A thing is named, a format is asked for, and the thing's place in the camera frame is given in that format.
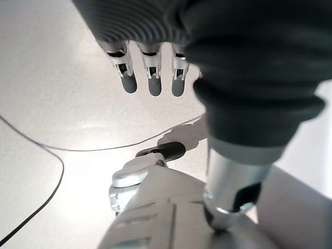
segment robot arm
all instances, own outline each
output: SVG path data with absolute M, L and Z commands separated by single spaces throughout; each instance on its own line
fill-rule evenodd
M 231 227 L 256 203 L 261 182 L 300 123 L 324 108 L 314 92 L 332 78 L 332 5 L 316 0 L 74 3 L 127 92 L 136 90 L 129 40 L 139 43 L 154 96 L 161 91 L 160 43 L 175 44 L 174 95 L 183 92 L 186 61 L 200 68 L 204 77 L 194 90 L 206 107 L 209 128 L 206 220 L 215 230 Z

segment black cable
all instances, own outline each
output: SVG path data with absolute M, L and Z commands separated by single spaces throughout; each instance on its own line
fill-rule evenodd
M 131 147 L 131 146 L 135 146 L 135 145 L 138 145 L 138 144 L 143 144 L 143 143 L 145 143 L 145 142 L 147 142 L 147 141 L 149 141 L 149 140 L 151 140 L 151 139 L 154 139 L 154 138 L 156 138 L 156 137 L 158 137 L 158 136 L 164 134 L 165 132 L 168 132 L 168 131 L 172 130 L 172 129 L 175 128 L 175 127 L 182 126 L 182 125 L 184 125 L 184 124 L 186 124 L 186 123 L 192 122 L 192 121 L 194 121 L 194 120 L 196 120 L 196 119 L 202 117 L 203 115 L 204 115 L 204 114 L 201 114 L 201 115 L 199 115 L 199 116 L 197 116 L 197 117 L 195 117 L 195 118 L 189 119 L 189 120 L 184 121 L 184 122 L 182 122 L 182 123 L 180 123 L 180 124 L 177 124 L 177 125 L 175 125 L 175 126 L 172 126 L 172 127 L 168 128 L 167 130 L 164 130 L 164 131 L 162 131 L 162 132 L 160 132 L 160 133 L 158 133 L 158 134 L 156 134 L 156 135 L 153 135 L 153 136 L 151 136 L 151 137 L 148 137 L 147 139 L 144 139 L 144 140 L 142 140 L 142 141 L 140 141 L 140 142 L 136 142 L 136 143 L 128 144 L 128 145 L 117 146 L 117 147 L 102 148 L 102 149 L 67 149 L 67 148 L 61 148 L 61 147 L 56 147 L 56 146 L 52 146 L 52 145 L 43 144 L 43 143 L 41 143 L 41 142 L 37 142 L 37 141 L 32 140 L 32 139 L 30 139 L 30 141 L 31 141 L 31 142 L 33 141 L 33 143 L 37 143 L 37 144 L 39 144 L 39 145 L 41 145 L 41 146 L 43 146 L 43 147 L 45 147 L 45 148 L 56 149 L 56 150 L 62 150 L 62 151 L 92 152 L 92 151 L 101 151 L 101 150 L 121 149 L 121 148 L 127 148 L 127 147 Z
M 52 200 L 52 198 L 54 197 L 54 195 L 56 194 L 56 192 L 58 191 L 58 188 L 60 187 L 60 184 L 62 182 L 62 178 L 63 178 L 63 174 L 64 174 L 64 162 L 63 160 L 55 153 L 53 153 L 52 151 L 50 151 L 47 148 L 51 148 L 51 149 L 56 149 L 56 150 L 63 150 L 63 151 L 75 151 L 75 152 L 88 152 L 88 151 L 100 151 L 100 150 L 111 150 L 111 149 L 119 149 L 119 148 L 126 148 L 126 147 L 130 147 L 130 146 L 134 146 L 134 145 L 138 145 L 141 143 L 144 143 L 148 140 L 154 139 L 155 137 L 160 136 L 161 134 L 172 130 L 173 128 L 177 127 L 177 126 L 181 126 L 184 125 L 186 123 L 189 123 L 191 121 L 194 121 L 195 119 L 200 118 L 203 115 L 199 115 L 195 118 L 189 119 L 185 122 L 182 122 L 176 126 L 170 127 L 167 130 L 164 130 L 154 136 L 151 136 L 147 139 L 144 139 L 140 142 L 137 143 L 133 143 L 133 144 L 129 144 L 129 145 L 124 145 L 124 146 L 118 146 L 118 147 L 111 147 L 111 148 L 103 148 L 103 149 L 91 149 L 91 150 L 79 150 L 79 149 L 66 149 L 66 148 L 59 148 L 59 147 L 55 147 L 55 146 L 51 146 L 51 145 L 47 145 L 47 144 L 43 144 L 40 143 L 36 140 L 33 140 L 32 138 L 30 138 L 29 136 L 27 136 L 26 134 L 24 134 L 23 132 L 19 131 L 18 129 L 15 128 L 15 126 L 13 126 L 10 122 L 8 122 L 3 116 L 0 115 L 0 119 L 2 120 L 2 122 L 4 122 L 7 126 L 9 126 L 12 130 L 14 130 L 17 134 L 19 134 L 20 136 L 22 136 L 23 138 L 25 138 L 26 140 L 30 141 L 31 143 L 37 145 L 39 148 L 43 149 L 44 151 L 46 151 L 47 153 L 49 153 L 50 155 L 54 156 L 55 158 L 57 158 L 61 164 L 62 164 L 62 172 L 61 172 L 61 176 L 60 179 L 58 181 L 58 184 L 56 185 L 55 189 L 53 190 L 53 192 L 51 193 L 51 195 L 49 196 L 49 198 L 47 198 L 47 200 L 39 207 L 37 208 L 31 215 L 29 215 L 23 222 L 21 222 L 14 230 L 12 230 L 8 235 L 6 235 L 1 241 L 0 241 L 0 247 L 2 247 L 8 240 L 10 240 L 19 230 L 21 230 L 21 228 L 23 228 L 36 214 L 38 214 L 44 207 L 46 207 L 46 205 Z
M 58 188 L 60 187 L 60 184 L 62 182 L 62 177 L 64 174 L 64 163 L 62 161 L 62 159 L 55 153 L 51 152 L 50 150 L 48 150 L 47 148 L 45 148 L 43 145 L 41 145 L 40 143 L 38 143 L 37 141 L 31 139 L 30 137 L 26 136 L 24 133 L 22 133 L 21 131 L 19 131 L 18 129 L 16 129 L 11 123 L 9 123 L 6 119 L 4 119 L 1 115 L 0 115 L 0 119 L 7 125 L 9 126 L 12 130 L 14 130 L 17 134 L 19 134 L 20 136 L 22 136 L 23 138 L 27 139 L 28 141 L 30 141 L 31 143 L 37 145 L 39 148 L 43 149 L 44 151 L 46 151 L 47 153 L 51 154 L 52 156 L 54 156 L 55 158 L 57 158 L 61 164 L 62 164 L 62 172 L 61 172 L 61 176 L 60 179 L 58 181 L 58 184 L 56 185 L 55 189 L 53 190 L 53 192 L 51 193 L 51 195 L 49 196 L 49 198 L 47 198 L 47 200 L 39 207 L 37 208 L 32 214 L 30 214 L 24 221 L 22 221 L 14 230 L 12 230 L 8 235 L 6 235 L 1 241 L 0 241 L 0 247 L 2 247 L 8 240 L 10 240 L 19 230 L 21 230 L 21 228 L 23 228 L 36 214 L 38 214 L 44 207 L 46 207 L 46 205 L 52 200 L 52 198 L 54 197 L 54 195 L 56 194 L 56 192 L 58 191 Z

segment silver metal cylinder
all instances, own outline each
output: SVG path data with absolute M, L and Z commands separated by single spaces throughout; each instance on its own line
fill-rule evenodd
M 210 147 L 204 189 L 204 205 L 212 217 L 210 226 L 227 229 L 249 211 L 270 168 L 270 163 L 246 164 L 228 159 Z

